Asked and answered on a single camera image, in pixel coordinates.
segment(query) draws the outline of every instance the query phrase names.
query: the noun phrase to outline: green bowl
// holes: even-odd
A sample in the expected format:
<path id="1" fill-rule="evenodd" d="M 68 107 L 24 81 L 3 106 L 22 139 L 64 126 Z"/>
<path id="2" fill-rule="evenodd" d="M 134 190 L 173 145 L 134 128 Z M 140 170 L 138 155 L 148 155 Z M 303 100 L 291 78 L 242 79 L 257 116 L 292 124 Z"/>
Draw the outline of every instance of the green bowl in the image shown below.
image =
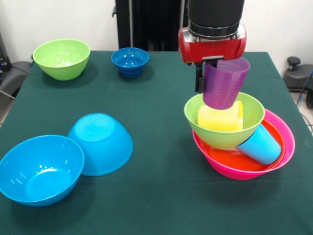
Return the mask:
<path id="1" fill-rule="evenodd" d="M 78 77 L 90 55 L 89 46 L 75 39 L 58 39 L 39 46 L 33 53 L 38 66 L 51 77 L 66 81 Z"/>
<path id="2" fill-rule="evenodd" d="M 233 148 L 246 141 L 257 129 L 265 116 L 265 109 L 256 98 L 239 92 L 236 100 L 240 100 L 244 108 L 244 126 L 241 131 L 214 131 L 197 125 L 199 108 L 204 105 L 203 95 L 192 97 L 185 105 L 184 111 L 191 128 L 210 146 L 215 148 Z"/>

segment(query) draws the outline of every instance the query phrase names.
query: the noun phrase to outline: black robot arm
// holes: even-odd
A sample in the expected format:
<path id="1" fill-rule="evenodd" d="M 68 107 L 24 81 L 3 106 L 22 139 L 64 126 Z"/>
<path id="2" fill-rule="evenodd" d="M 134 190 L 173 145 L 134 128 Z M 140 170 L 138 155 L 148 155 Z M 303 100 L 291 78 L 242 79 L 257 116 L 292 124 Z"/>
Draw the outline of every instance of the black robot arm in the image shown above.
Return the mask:
<path id="1" fill-rule="evenodd" d="M 188 28 L 205 39 L 229 38 L 237 32 L 245 0 L 188 0 Z"/>

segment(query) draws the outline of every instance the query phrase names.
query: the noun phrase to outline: upside-down blue bowl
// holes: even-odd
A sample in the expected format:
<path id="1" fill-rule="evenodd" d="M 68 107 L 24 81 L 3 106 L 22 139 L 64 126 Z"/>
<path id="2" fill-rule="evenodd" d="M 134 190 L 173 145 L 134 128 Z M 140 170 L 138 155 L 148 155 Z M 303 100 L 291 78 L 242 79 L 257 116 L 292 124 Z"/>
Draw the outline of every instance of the upside-down blue bowl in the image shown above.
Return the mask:
<path id="1" fill-rule="evenodd" d="M 133 152 L 133 140 L 125 127 L 106 114 L 89 114 L 79 119 L 68 137 L 85 154 L 82 175 L 112 173 L 127 163 Z"/>
<path id="2" fill-rule="evenodd" d="M 73 140 L 57 135 L 28 139 L 0 162 L 0 191 L 28 206 L 48 206 L 66 197 L 84 167 L 84 153 Z"/>
<path id="3" fill-rule="evenodd" d="M 126 77 L 140 75 L 149 60 L 149 54 L 139 48 L 126 47 L 112 54 L 112 62 Z"/>

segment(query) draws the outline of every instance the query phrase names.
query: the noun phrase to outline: purple cup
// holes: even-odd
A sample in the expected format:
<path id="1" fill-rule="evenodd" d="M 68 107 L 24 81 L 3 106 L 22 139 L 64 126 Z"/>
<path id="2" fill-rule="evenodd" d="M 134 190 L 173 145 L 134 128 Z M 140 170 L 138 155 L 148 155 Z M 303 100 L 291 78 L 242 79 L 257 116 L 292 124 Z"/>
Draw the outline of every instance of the purple cup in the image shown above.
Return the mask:
<path id="1" fill-rule="evenodd" d="M 236 100 L 250 70 L 243 57 L 219 60 L 217 67 L 205 64 L 203 101 L 214 109 L 228 109 Z"/>

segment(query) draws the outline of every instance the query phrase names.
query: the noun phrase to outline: green tablecloth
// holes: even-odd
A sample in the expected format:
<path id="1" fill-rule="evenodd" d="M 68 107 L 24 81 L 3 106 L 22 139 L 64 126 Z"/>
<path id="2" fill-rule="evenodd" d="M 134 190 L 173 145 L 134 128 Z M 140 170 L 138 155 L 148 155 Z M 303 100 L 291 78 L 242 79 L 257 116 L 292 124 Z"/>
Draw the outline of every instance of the green tablecloth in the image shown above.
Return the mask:
<path id="1" fill-rule="evenodd" d="M 0 129 L 0 156 L 38 135 L 67 135 L 80 117 L 106 113 L 134 140 L 117 172 L 81 177 L 63 201 L 26 207 L 0 196 L 0 234 L 300 235 L 313 233 L 313 142 L 267 53 L 246 53 L 242 88 L 292 129 L 296 152 L 255 180 L 218 174 L 197 149 L 183 114 L 195 68 L 177 52 L 151 52 L 144 73 L 122 77 L 111 52 L 93 51 L 84 73 L 56 81 L 35 65 Z"/>

